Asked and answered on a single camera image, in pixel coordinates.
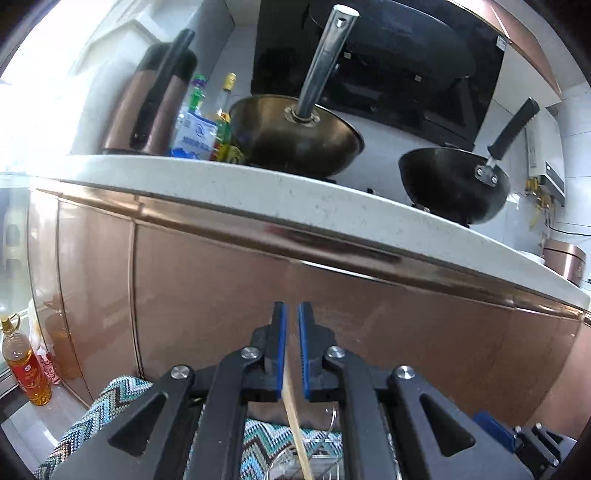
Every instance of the patterned rug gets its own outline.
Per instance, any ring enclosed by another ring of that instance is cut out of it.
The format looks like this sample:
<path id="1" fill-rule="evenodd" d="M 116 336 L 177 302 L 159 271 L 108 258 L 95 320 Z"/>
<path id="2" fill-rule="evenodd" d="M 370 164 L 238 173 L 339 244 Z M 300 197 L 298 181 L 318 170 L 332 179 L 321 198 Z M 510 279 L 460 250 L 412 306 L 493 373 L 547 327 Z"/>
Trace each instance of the patterned rug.
<path id="1" fill-rule="evenodd" d="M 135 377 L 114 379 L 102 391 L 88 412 L 64 434 L 56 449 L 39 466 L 35 473 L 36 477 L 39 480 L 49 480 L 59 464 L 65 462 L 84 442 L 151 386 L 150 382 Z M 319 430 L 303 429 L 302 434 L 305 439 L 324 439 L 326 436 L 326 432 Z M 272 460 L 285 447 L 292 444 L 293 437 L 289 427 L 247 419 L 242 444 L 241 480 L 262 480 Z M 322 445 L 329 455 L 342 455 L 340 433 L 328 434 L 327 442 Z"/>

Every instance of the electric cord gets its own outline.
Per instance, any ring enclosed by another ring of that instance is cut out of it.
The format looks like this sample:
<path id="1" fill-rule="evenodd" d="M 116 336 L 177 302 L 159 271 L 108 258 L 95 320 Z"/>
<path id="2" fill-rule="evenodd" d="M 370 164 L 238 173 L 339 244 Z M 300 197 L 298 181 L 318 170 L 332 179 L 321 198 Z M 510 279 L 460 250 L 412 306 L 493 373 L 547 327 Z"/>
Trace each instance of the electric cord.
<path id="1" fill-rule="evenodd" d="M 579 235 L 579 236 L 591 236 L 591 233 L 574 233 L 574 232 L 565 232 L 564 230 L 558 230 L 557 228 L 554 228 L 553 226 L 547 225 L 547 227 L 552 230 L 553 232 L 560 232 L 560 233 L 566 233 L 567 235 Z"/>

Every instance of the black handle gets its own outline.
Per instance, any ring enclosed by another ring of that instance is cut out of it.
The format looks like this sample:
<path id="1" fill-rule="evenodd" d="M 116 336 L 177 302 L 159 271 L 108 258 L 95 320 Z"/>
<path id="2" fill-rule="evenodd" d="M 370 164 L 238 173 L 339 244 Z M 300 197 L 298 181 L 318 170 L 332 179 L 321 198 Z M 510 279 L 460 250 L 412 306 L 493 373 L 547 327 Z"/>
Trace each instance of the black handle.
<path id="1" fill-rule="evenodd" d="M 488 152 L 491 157 L 495 160 L 501 161 L 502 158 L 509 150 L 509 147 L 513 143 L 513 140 L 519 132 L 523 130 L 523 127 L 535 117 L 540 111 L 540 106 L 532 97 L 529 97 L 507 126 L 503 129 L 501 134 L 497 137 L 495 142 L 488 147 Z"/>
<path id="2" fill-rule="evenodd" d="M 150 131 L 152 130 L 156 112 L 160 107 L 162 98 L 173 76 L 174 68 L 187 51 L 194 36 L 195 32 L 193 30 L 188 28 L 181 30 L 164 55 L 160 67 L 158 67 L 158 71 L 156 72 L 156 80 L 139 109 L 134 129 L 131 132 L 129 144 L 133 149 L 140 150 L 145 147 L 150 136 Z"/>

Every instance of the yellow bottle cap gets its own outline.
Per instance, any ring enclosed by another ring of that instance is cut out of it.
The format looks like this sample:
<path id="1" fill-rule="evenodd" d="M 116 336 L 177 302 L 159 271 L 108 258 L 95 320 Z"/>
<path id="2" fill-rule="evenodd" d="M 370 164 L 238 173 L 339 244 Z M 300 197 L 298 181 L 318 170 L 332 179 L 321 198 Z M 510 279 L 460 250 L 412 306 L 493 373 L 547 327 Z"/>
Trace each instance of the yellow bottle cap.
<path id="1" fill-rule="evenodd" d="M 12 333 L 12 331 L 14 330 L 14 327 L 12 326 L 12 322 L 5 315 L 2 315 L 1 322 L 2 322 L 2 331 L 4 333 L 6 333 L 7 335 L 10 335 Z"/>
<path id="2" fill-rule="evenodd" d="M 236 74 L 235 73 L 228 73 L 226 75 L 226 80 L 223 82 L 223 89 L 224 90 L 232 90 L 234 88 L 234 84 L 236 83 Z"/>
<path id="3" fill-rule="evenodd" d="M 16 326 L 12 324 L 12 319 L 14 317 L 18 317 L 18 322 Z M 10 317 L 2 315 L 2 317 L 0 317 L 0 322 L 2 323 L 2 331 L 6 335 L 10 335 L 12 332 L 17 330 L 21 326 L 21 316 L 18 313 L 10 315 Z"/>

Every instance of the white quartz countertop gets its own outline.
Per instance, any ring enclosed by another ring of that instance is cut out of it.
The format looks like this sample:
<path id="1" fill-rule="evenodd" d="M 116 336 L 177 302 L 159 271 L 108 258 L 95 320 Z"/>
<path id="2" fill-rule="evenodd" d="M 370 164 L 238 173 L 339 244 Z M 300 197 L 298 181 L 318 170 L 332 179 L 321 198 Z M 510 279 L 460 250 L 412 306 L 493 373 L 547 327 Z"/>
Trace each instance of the white quartz countertop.
<path id="1" fill-rule="evenodd" d="M 409 206 L 322 181 L 215 162 L 135 155 L 44 159 L 29 166 L 27 174 L 190 200 L 322 229 L 589 308 L 584 290 L 506 245 Z"/>

